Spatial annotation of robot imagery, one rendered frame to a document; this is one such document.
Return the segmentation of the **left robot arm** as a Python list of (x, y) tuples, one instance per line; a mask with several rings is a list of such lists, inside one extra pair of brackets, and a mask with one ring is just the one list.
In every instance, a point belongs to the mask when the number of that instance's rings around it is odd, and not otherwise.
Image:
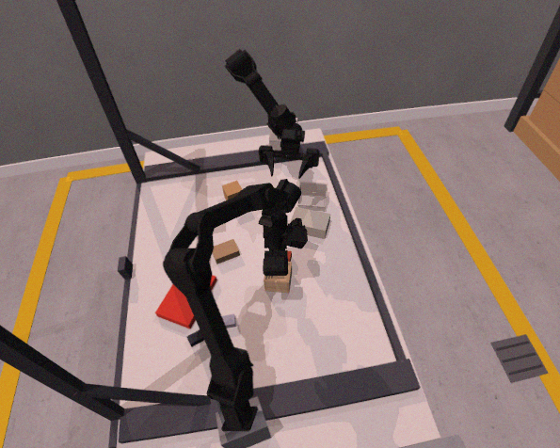
[[(246, 50), (242, 51), (239, 49), (225, 61), (227, 62), (225, 67), (228, 68), (227, 70), (232, 77), (238, 82), (245, 83), (251, 91), (254, 91), (260, 98), (262, 103), (259, 102), (268, 114), (267, 125), (269, 127), (272, 126), (272, 128), (270, 128), (274, 132), (274, 129), (277, 129), (278, 134), (275, 133), (277, 134), (276, 136), (281, 139), (280, 147), (284, 144), (289, 144), (296, 145), (297, 149), (299, 149), (299, 142), (304, 142), (305, 131), (302, 131), (301, 126), (295, 122), (296, 115), (294, 112), (292, 113), (289, 111), (286, 104), (278, 105), (264, 85), (262, 77), (258, 74), (256, 64), (250, 54)], [(294, 119), (291, 117), (291, 114)]]

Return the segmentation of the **red flat rectangular board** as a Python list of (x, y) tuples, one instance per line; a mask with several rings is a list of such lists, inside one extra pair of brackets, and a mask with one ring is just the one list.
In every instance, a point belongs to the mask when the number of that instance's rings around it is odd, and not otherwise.
[[(212, 275), (211, 290), (216, 282), (216, 276)], [(160, 318), (190, 329), (196, 321), (185, 295), (173, 284), (155, 313)]]

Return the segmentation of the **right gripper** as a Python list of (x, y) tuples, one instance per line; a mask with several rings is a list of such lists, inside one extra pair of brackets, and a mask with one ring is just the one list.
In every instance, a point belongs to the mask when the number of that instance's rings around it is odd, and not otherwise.
[(283, 238), (286, 238), (286, 228), (278, 234), (271, 234), (264, 230), (263, 272), (265, 276), (286, 276), (288, 274), (288, 250), (282, 249)]

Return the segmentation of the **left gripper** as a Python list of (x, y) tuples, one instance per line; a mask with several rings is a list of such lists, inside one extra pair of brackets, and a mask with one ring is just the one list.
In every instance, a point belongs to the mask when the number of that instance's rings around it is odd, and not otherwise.
[[(288, 152), (292, 151), (292, 152)], [(318, 167), (319, 162), (319, 151), (318, 149), (307, 149), (307, 154), (300, 153), (299, 149), (297, 149), (296, 145), (289, 145), (284, 144), (281, 146), (280, 151), (275, 151), (272, 149), (272, 146), (263, 146), (259, 147), (259, 156), (260, 162), (265, 163), (269, 166), (271, 177), (273, 177), (274, 172), (274, 157), (279, 157), (282, 159), (292, 159), (292, 160), (302, 160), (302, 164), (300, 167), (298, 179), (302, 177), (302, 175), (312, 167)], [(315, 154), (313, 154), (315, 153)], [(294, 156), (292, 156), (293, 154)], [(285, 158), (283, 158), (285, 157)], [(273, 172), (272, 172), (272, 158), (273, 158)], [(269, 160), (269, 162), (268, 162)], [(312, 164), (313, 161), (313, 164)], [(306, 165), (306, 166), (305, 166)], [(304, 167), (305, 166), (305, 167)]]

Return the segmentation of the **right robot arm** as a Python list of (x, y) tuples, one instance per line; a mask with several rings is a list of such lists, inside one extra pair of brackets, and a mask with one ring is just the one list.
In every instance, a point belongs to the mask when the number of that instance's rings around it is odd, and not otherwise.
[[(282, 249), (303, 248), (308, 235), (302, 219), (286, 225), (286, 213), (292, 212), (301, 190), (287, 179), (280, 180), (276, 188), (271, 183), (249, 185), (234, 198), (200, 211), (204, 213), (190, 214), (163, 261), (169, 279), (185, 295), (211, 353), (212, 376), (207, 395), (220, 404), (225, 419), (222, 431), (249, 431), (258, 408), (249, 403), (253, 396), (253, 364), (247, 350), (233, 346), (210, 288), (213, 232), (239, 216), (262, 210), (259, 224), (265, 225), (266, 232), (278, 234), (286, 228)], [(196, 237), (196, 248), (189, 248)]]

